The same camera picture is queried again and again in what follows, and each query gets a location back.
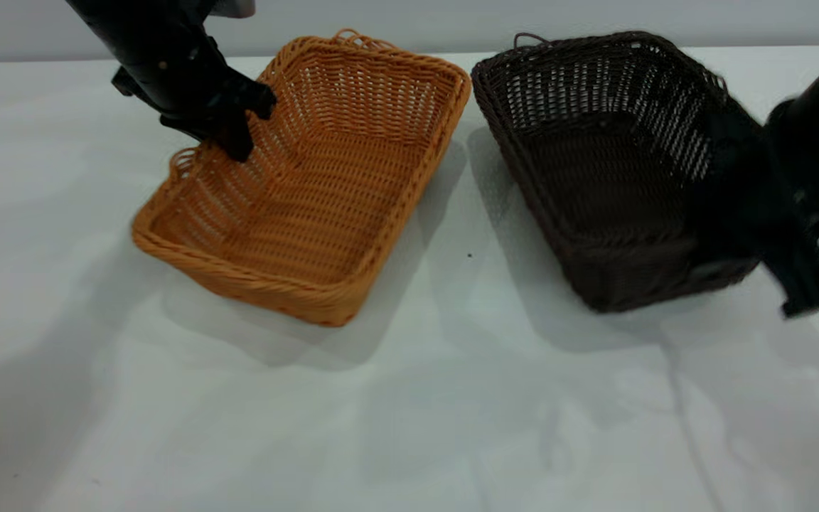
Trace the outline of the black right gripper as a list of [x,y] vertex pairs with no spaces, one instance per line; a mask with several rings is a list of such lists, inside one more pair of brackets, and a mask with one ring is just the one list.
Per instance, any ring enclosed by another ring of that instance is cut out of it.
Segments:
[[784,318],[819,312],[819,252],[805,241],[776,177],[764,128],[734,98],[710,104],[704,121],[710,165],[692,186],[693,274],[763,262],[783,290]]

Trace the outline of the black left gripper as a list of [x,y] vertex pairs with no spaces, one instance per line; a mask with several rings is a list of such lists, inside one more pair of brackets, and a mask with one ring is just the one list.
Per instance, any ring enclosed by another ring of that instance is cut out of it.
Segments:
[[254,148],[247,113],[267,120],[277,104],[269,85],[231,68],[210,43],[123,64],[112,84],[156,111],[164,127],[197,140],[214,139],[240,163]]

